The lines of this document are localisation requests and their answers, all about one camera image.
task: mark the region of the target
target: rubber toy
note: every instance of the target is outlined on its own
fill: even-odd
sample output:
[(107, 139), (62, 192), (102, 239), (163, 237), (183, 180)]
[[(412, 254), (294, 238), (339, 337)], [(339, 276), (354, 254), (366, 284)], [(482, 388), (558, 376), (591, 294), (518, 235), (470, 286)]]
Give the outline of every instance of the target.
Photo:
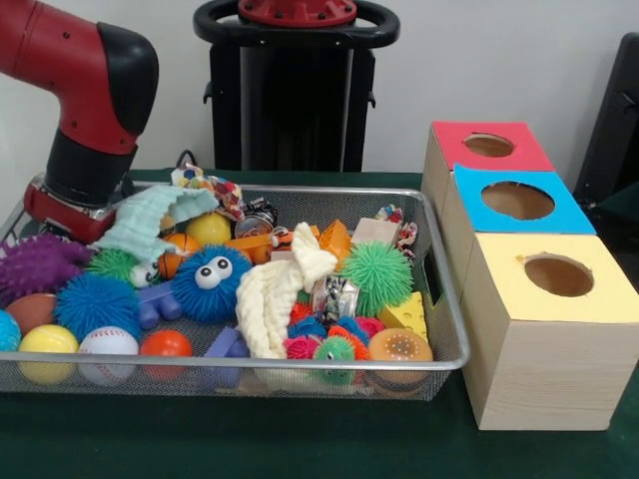
[(103, 249), (89, 262), (86, 271), (126, 281), (132, 287), (147, 287), (157, 282), (158, 264), (141, 264), (135, 256), (120, 249)]
[(175, 300), (189, 318), (219, 323), (235, 316), (236, 291), (251, 264), (236, 249), (206, 246), (180, 267), (173, 279)]
[(92, 252), (78, 242), (44, 234), (0, 246), (0, 305), (34, 292), (57, 292), (82, 272)]
[(410, 297), (410, 264), (392, 245), (378, 241), (356, 245), (341, 273), (359, 287), (357, 315), (377, 316), (384, 306), (399, 306)]
[(7, 311), (0, 310), (0, 351), (15, 351), (20, 345), (20, 326)]
[(183, 233), (168, 235), (164, 241), (170, 242), (178, 247), (176, 252), (165, 252), (158, 259), (158, 268), (164, 279), (172, 279), (178, 268), (191, 256), (195, 254), (200, 245), (193, 238)]
[(58, 293), (54, 316), (79, 341), (103, 326), (120, 327), (139, 340), (138, 308), (138, 298), (127, 283), (85, 272)]
[(231, 239), (231, 226), (219, 213), (205, 213), (189, 222), (186, 234), (200, 246), (223, 244)]
[[(355, 359), (352, 344), (341, 336), (333, 336), (324, 341), (316, 349), (313, 359), (330, 361), (353, 361)], [(322, 381), (333, 385), (351, 384), (355, 373), (347, 369), (318, 369), (314, 371)]]
[[(35, 327), (24, 336), (20, 352), (59, 352), (74, 353), (78, 351), (75, 336), (62, 326), (44, 324)], [(74, 369), (71, 362), (20, 362), (22, 375), (36, 384), (58, 384), (67, 379)]]
[[(193, 347), (189, 339), (178, 331), (163, 329), (151, 334), (140, 348), (143, 356), (192, 356)], [(145, 373), (159, 381), (169, 381), (184, 371), (184, 366), (150, 366), (143, 367)]]

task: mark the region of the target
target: white wall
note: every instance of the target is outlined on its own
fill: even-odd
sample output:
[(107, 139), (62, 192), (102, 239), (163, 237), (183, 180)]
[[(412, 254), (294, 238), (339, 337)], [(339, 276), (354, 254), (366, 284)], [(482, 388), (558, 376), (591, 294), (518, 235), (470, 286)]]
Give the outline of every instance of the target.
[[(138, 31), (161, 64), (158, 99), (137, 168), (174, 163), (184, 148), (213, 165), (208, 44), (193, 33), (203, 0), (50, 0), (93, 21)], [(637, 28), (636, 0), (379, 0), (402, 21), (378, 50), (364, 169), (421, 172), (433, 120), (528, 122), (571, 185), (579, 173), (614, 55)], [(42, 171), (55, 98), (0, 76), (0, 218)]]

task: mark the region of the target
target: spiky ball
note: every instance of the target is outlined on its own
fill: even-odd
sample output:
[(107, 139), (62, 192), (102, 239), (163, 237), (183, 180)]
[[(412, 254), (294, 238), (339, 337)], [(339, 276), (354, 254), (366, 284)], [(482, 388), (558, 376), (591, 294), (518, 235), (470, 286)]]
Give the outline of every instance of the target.
[(127, 283), (85, 272), (58, 293), (53, 315), (79, 342), (103, 326), (121, 327), (139, 340), (142, 329), (138, 312), (138, 298)]
[[(313, 359), (353, 361), (355, 352), (352, 344), (345, 337), (333, 336), (318, 346)], [(354, 371), (344, 369), (318, 369), (315, 374), (323, 381), (333, 385), (351, 384), (355, 378)]]
[(410, 297), (410, 264), (394, 246), (379, 241), (356, 245), (341, 274), (359, 287), (357, 315), (377, 316), (384, 306), (399, 306)]
[(236, 291), (249, 269), (251, 264), (237, 249), (206, 246), (180, 266), (171, 286), (173, 295), (195, 321), (227, 321), (235, 315)]
[(92, 252), (74, 241), (44, 234), (0, 245), (0, 305), (35, 292), (58, 292), (69, 279), (82, 272)]

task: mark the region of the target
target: light blue cloth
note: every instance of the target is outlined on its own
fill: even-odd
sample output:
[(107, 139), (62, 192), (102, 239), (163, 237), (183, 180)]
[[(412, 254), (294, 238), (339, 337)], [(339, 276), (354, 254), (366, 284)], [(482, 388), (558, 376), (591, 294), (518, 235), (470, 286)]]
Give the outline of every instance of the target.
[(156, 185), (125, 199), (115, 224), (92, 246), (121, 249), (140, 262), (155, 262), (164, 252), (176, 250), (174, 244), (158, 238), (166, 213), (177, 224), (211, 212), (218, 204), (208, 190)]

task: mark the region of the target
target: metal basket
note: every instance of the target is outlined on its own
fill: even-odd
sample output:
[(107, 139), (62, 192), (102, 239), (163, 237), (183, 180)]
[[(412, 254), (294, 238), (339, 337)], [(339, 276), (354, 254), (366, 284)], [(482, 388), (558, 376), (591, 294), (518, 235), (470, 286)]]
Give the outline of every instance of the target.
[[(144, 188), (150, 184), (138, 184)], [(360, 218), (374, 216), (379, 208), (394, 204), (404, 217), (419, 226), (413, 246), (414, 290), (422, 293), (432, 362), (315, 361), (205, 358), (202, 356), (222, 330), (220, 325), (202, 326), (188, 319), (161, 322), (159, 328), (176, 329), (192, 342), (193, 357), (155, 357), (90, 354), (0, 353), (0, 391), (154, 395), (251, 395), (283, 397), (332, 397), (420, 399), (434, 397), (450, 371), (461, 368), (469, 354), (458, 301), (432, 206), (424, 196), (410, 190), (340, 189), (307, 187), (244, 186), (247, 201), (265, 197), (277, 206), (279, 223), (317, 225), (321, 230), (335, 219), (354, 230)], [(32, 234), (34, 225), (18, 205), (0, 238), (9, 244)], [(43, 374), (56, 368), (73, 368), (63, 382), (32, 383), (21, 367), (35, 367)], [(90, 364), (131, 365), (135, 372), (124, 383), (98, 386), (79, 370)], [(353, 371), (349, 386), (326, 384), (319, 373)], [(239, 382), (229, 378), (239, 378)]]

